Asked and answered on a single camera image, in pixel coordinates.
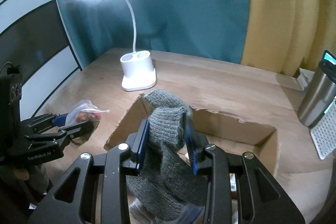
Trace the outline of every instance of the black cable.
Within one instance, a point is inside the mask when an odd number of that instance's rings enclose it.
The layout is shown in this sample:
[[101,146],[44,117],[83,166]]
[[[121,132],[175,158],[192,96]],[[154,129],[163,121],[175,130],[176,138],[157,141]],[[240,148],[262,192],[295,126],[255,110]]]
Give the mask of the black cable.
[[12,64],[11,62],[8,61],[8,62],[6,62],[6,63],[4,63],[4,64],[2,65],[2,67],[0,68],[0,73],[1,73],[1,71],[3,70],[3,68],[4,68],[6,65],[11,65],[12,68],[14,67],[13,64]]

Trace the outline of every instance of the black bottle lid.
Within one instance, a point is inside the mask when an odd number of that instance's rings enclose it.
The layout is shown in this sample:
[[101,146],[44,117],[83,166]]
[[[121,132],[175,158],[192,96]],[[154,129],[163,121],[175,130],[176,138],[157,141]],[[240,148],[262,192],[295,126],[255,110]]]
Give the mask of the black bottle lid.
[[319,67],[328,78],[336,84],[336,65],[326,59],[322,59],[319,63]]

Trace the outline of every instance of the teal curtain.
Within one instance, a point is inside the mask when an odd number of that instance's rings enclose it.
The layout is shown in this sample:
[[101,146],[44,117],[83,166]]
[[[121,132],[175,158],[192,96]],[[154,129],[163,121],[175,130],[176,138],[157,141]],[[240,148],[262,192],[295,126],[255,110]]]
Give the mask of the teal curtain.
[[[133,27],[124,0],[57,0],[83,65],[113,47],[132,47]],[[137,48],[240,63],[249,0],[129,0]]]

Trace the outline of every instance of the stainless steel tumbler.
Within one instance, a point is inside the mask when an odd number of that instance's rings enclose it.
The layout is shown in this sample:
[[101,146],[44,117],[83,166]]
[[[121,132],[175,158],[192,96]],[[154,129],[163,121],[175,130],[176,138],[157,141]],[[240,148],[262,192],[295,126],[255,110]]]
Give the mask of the stainless steel tumbler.
[[298,109],[300,122],[313,128],[336,96],[336,65],[322,59]]

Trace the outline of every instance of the plastic bag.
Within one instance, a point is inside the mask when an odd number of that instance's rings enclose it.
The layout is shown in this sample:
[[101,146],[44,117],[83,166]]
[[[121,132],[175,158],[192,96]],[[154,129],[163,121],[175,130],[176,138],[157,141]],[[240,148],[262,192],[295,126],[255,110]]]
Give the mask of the plastic bag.
[[79,145],[86,143],[93,132],[97,129],[101,120],[101,114],[103,112],[110,112],[110,110],[100,110],[98,107],[93,105],[90,100],[81,100],[76,105],[74,105],[73,109],[67,115],[65,126],[91,121],[93,122],[93,131],[90,134],[72,139],[72,141]]

